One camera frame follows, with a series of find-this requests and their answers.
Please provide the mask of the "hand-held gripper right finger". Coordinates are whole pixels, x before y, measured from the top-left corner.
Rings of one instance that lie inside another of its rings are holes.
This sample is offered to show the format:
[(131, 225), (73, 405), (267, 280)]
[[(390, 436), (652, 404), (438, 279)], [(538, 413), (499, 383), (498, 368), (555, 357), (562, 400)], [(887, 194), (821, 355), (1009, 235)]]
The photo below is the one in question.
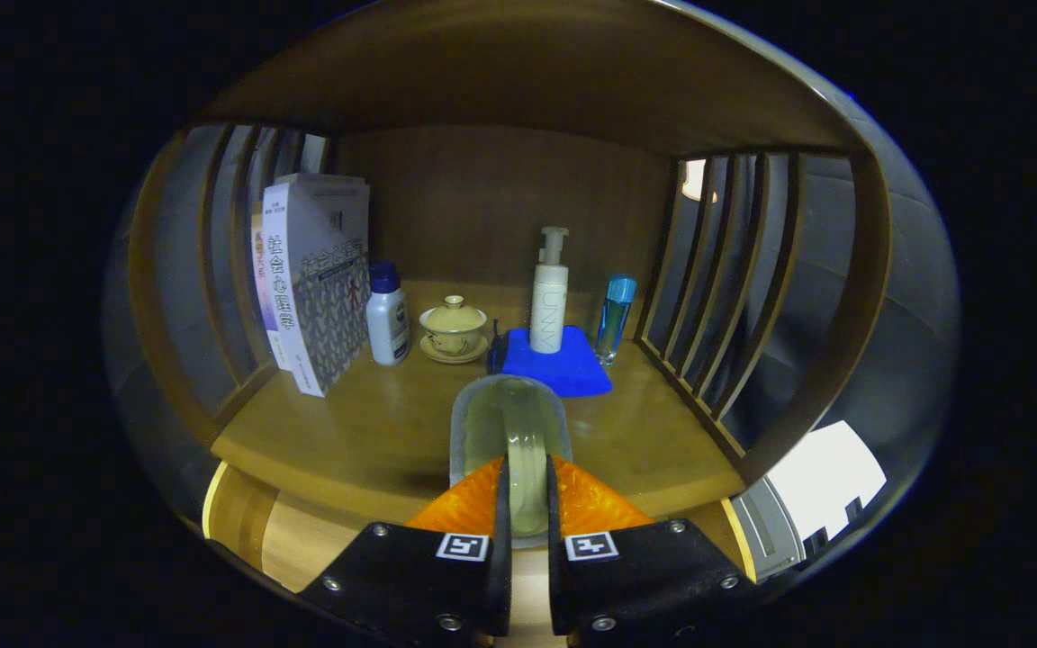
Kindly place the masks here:
[(696, 522), (565, 533), (567, 464), (546, 457), (553, 632), (570, 645), (709, 645), (757, 608), (757, 583)]

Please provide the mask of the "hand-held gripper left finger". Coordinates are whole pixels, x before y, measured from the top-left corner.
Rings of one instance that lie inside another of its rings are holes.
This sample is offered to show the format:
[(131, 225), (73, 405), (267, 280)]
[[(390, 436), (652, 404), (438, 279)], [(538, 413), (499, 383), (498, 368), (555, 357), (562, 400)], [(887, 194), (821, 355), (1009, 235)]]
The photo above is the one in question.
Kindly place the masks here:
[(489, 533), (371, 522), (299, 593), (299, 603), (388, 645), (491, 645), (509, 631), (511, 520), (506, 456), (455, 491), (485, 488)]

